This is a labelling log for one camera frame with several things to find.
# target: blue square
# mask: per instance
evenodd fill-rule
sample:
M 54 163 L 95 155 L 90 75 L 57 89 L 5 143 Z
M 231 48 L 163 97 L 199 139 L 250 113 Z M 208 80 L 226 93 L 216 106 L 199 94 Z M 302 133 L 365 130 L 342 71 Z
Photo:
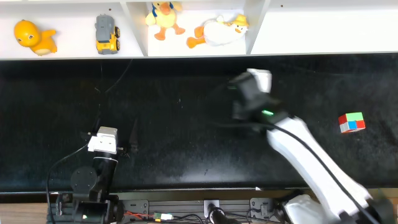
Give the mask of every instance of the blue square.
M 348 128 L 350 130 L 356 129 L 356 122 L 355 121 L 348 121 Z

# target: wooden floor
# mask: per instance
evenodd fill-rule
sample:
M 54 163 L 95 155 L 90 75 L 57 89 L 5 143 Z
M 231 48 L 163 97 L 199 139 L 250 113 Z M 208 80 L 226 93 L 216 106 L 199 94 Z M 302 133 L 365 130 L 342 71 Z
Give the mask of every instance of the wooden floor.
M 369 192 L 375 196 L 377 191 L 369 190 Z M 397 214 L 398 196 L 396 194 L 398 194 L 398 189 L 392 191 L 383 189 L 383 193 L 390 198 L 394 204 L 394 213 Z M 46 222 L 46 215 L 46 203 L 0 203 L 0 224 L 43 224 Z

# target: toy wheel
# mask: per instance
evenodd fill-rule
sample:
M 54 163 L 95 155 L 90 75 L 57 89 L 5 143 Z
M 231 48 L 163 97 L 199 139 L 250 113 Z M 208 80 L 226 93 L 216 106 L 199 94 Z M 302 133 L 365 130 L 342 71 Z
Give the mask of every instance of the toy wheel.
M 120 37 L 120 29 L 118 27 L 114 27 L 114 35 L 119 38 Z
M 116 50 L 120 50 L 120 41 L 116 40 Z

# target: toy truck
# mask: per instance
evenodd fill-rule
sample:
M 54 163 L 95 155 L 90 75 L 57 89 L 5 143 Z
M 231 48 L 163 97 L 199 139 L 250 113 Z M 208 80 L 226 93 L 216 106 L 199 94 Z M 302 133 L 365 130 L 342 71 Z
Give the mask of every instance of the toy truck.
M 120 50 L 120 30 L 108 15 L 97 16 L 95 37 L 99 54 L 116 54 Z

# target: duck beak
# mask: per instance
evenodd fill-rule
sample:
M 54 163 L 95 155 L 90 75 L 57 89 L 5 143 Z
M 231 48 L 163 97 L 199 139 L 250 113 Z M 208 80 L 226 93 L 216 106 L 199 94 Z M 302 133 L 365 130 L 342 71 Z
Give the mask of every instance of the duck beak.
M 165 14 L 166 16 L 170 14 L 170 4 L 168 2 L 165 2 L 160 5 L 160 11 Z

